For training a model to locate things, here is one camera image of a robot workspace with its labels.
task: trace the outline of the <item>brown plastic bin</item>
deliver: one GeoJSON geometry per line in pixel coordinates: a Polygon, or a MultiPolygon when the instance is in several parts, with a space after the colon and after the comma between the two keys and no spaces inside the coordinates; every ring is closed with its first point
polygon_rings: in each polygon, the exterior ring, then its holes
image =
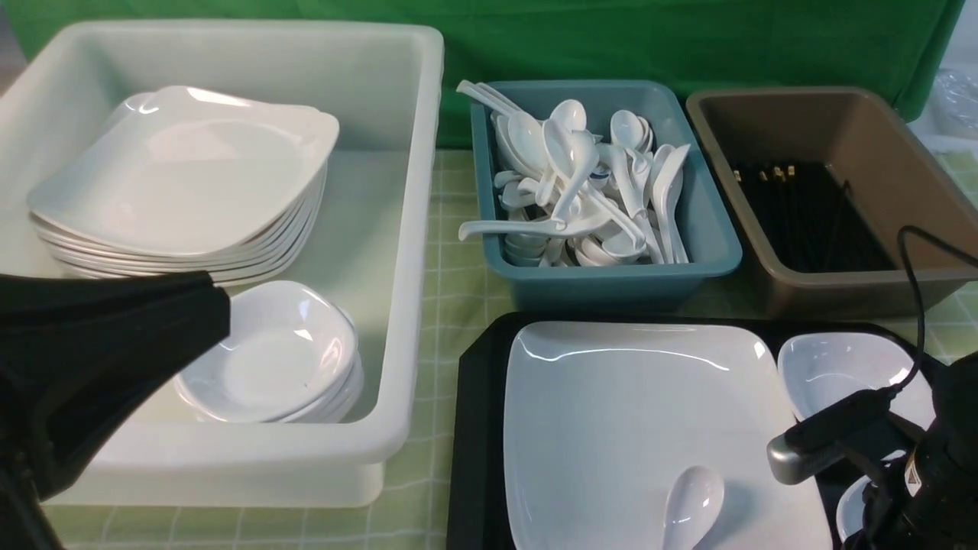
{"type": "MultiPolygon", "coordinates": [[[[978,254],[978,211],[906,125],[860,88],[769,88],[701,92],[687,100],[703,152],[723,187],[745,246],[744,269],[772,317],[873,318],[913,315],[903,271],[800,273],[778,259],[731,162],[823,162],[898,266],[897,232],[917,225],[978,254]]],[[[930,307],[965,283],[966,267],[909,237],[914,273],[930,307]]]]}

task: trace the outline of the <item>white plastic bin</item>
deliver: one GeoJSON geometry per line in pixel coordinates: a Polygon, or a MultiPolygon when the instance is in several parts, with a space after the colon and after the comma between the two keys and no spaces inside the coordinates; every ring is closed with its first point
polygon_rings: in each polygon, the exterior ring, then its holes
{"type": "Polygon", "coordinates": [[[420,26],[340,22],[82,23],[0,100],[0,272],[62,277],[24,198],[91,143],[128,96],[168,84],[311,105],[340,138],[316,228],[280,278],[346,309],[364,395],[344,424],[203,424],[164,387],[60,504],[363,506],[408,435],[443,42],[420,26]]]}

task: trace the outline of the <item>white bowl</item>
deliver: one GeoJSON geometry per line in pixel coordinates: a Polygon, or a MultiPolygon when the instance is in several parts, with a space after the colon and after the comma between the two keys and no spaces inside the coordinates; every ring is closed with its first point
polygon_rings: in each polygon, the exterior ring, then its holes
{"type": "Polygon", "coordinates": [[[363,364],[360,362],[360,356],[357,355],[353,368],[350,369],[350,373],[336,395],[329,399],[325,397],[317,399],[308,407],[279,422],[302,424],[336,424],[341,422],[343,417],[353,408],[353,405],[357,403],[357,399],[360,398],[364,389],[364,380],[363,364]]]}
{"type": "Polygon", "coordinates": [[[852,534],[863,528],[863,489],[869,484],[869,478],[862,476],[852,484],[839,499],[835,509],[835,528],[839,530],[839,540],[845,542],[852,534]]]}
{"type": "MultiPolygon", "coordinates": [[[[778,372],[795,417],[804,420],[859,390],[900,382],[913,358],[898,345],[864,333],[802,335],[784,343],[778,372]]],[[[934,421],[930,387],[917,375],[897,395],[890,410],[925,430],[934,421]]]]}
{"type": "Polygon", "coordinates": [[[231,336],[175,379],[180,396],[222,422],[277,422],[332,400],[356,362],[347,317],[304,285],[274,281],[231,300],[231,336]]]}

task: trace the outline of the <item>black cable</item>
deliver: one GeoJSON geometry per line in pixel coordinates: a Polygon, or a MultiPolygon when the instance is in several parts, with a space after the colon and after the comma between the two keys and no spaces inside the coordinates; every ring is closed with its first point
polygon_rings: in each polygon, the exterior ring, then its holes
{"type": "Polygon", "coordinates": [[[923,364],[925,357],[924,340],[926,338],[926,330],[924,328],[924,315],[926,314],[926,310],[923,306],[923,296],[920,292],[920,284],[916,280],[916,275],[913,274],[910,252],[907,250],[907,235],[915,235],[932,246],[937,247],[938,249],[941,249],[942,251],[947,252],[955,258],[961,260],[962,262],[978,268],[978,257],[964,252],[953,245],[949,245],[940,237],[920,229],[915,225],[905,225],[900,228],[900,231],[897,233],[897,247],[900,249],[900,260],[904,264],[904,271],[907,272],[907,279],[911,283],[913,301],[915,302],[917,310],[917,349],[916,357],[913,359],[911,371],[900,382],[889,387],[890,398],[896,397],[897,393],[899,393],[903,388],[906,388],[907,384],[913,380],[913,377],[920,372],[920,366],[923,364]]]}
{"type": "Polygon", "coordinates": [[[0,468],[0,498],[4,497],[16,516],[0,520],[0,536],[6,539],[11,535],[6,529],[10,528],[13,522],[14,525],[19,524],[14,527],[14,533],[20,533],[20,535],[15,534],[15,538],[26,537],[31,548],[62,550],[58,536],[44,518],[41,505],[37,502],[37,495],[32,494],[17,474],[6,468],[0,468]]]}

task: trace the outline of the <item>gray-blue plastic bin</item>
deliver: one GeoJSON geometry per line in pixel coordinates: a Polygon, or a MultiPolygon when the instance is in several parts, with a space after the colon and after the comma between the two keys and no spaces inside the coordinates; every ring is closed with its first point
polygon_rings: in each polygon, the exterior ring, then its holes
{"type": "MultiPolygon", "coordinates": [[[[657,146],[691,144],[677,222],[689,254],[688,264],[610,267],[518,267],[503,258],[503,236],[483,239],[489,266],[511,283],[522,310],[671,311],[706,279],[721,277],[740,264],[742,250],[720,192],[676,95],[665,86],[638,80],[548,80],[494,82],[497,90],[528,113],[547,118],[569,98],[584,104],[588,129],[608,135],[619,109],[648,119],[657,146]]],[[[472,104],[472,150],[482,219],[506,219],[497,204],[492,178],[501,166],[490,111],[472,104]]]]}

